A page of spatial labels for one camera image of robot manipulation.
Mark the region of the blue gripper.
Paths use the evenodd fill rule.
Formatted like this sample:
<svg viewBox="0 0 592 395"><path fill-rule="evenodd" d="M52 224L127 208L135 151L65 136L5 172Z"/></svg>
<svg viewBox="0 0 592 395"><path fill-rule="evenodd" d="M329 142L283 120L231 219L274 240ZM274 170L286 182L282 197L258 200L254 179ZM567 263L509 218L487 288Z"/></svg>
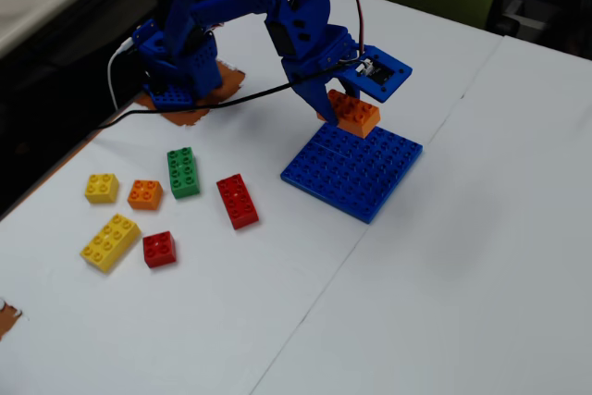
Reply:
<svg viewBox="0 0 592 395"><path fill-rule="evenodd" d="M308 31L303 27L278 27L278 55L291 88L328 124L339 120L327 96L327 83L337 79L344 92L361 97L354 73L360 63L358 43L343 26Z"/></svg>

